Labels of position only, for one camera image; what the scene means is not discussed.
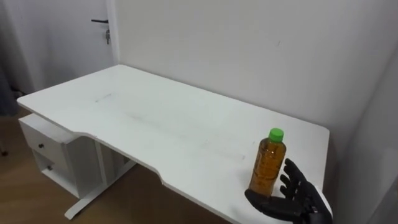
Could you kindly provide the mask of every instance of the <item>bottle cap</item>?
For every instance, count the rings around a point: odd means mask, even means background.
[[[269,131],[268,138],[274,142],[282,142],[282,140],[284,139],[284,132],[279,128],[272,128]]]

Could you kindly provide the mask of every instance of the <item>white desk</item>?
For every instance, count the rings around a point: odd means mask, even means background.
[[[326,128],[124,65],[18,102],[153,170],[166,187],[232,223],[284,223],[244,196],[259,141],[273,127],[285,131],[286,157],[323,187]]]

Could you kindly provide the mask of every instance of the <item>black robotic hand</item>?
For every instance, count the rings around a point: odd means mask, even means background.
[[[280,180],[285,186],[280,191],[285,198],[265,197],[252,190],[245,196],[263,214],[294,224],[332,224],[333,218],[317,189],[306,180],[290,159],[285,160],[285,173]]]

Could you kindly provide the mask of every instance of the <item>door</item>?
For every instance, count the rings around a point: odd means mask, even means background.
[[[34,91],[113,66],[106,0],[4,0]]]

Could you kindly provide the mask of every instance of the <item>wooden floor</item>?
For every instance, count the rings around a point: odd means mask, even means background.
[[[0,157],[0,224],[22,223],[228,223],[163,187],[142,166],[133,167],[74,220],[63,214],[78,200],[42,175],[18,124],[0,118],[0,141],[9,151]]]

